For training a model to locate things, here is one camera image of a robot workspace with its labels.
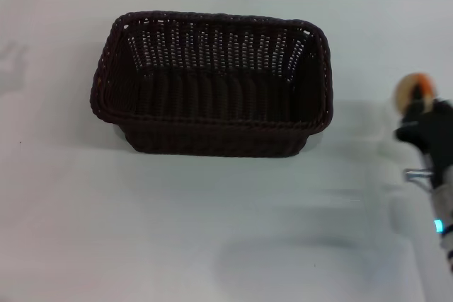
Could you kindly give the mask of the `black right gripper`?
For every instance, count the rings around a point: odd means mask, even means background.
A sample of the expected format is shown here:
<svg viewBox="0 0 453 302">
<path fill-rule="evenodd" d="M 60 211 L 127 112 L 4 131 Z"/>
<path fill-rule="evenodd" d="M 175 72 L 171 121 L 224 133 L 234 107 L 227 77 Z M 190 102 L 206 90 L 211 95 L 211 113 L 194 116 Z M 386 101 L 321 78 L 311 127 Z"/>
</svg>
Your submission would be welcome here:
<svg viewBox="0 0 453 302">
<path fill-rule="evenodd" d="M 452 105 L 434 100 L 430 109 L 430 92 L 418 83 L 395 137 L 418 148 L 425 157 L 425 167 L 432 172 L 431 185 L 439 187 L 444 172 L 452 166 Z"/>
</svg>

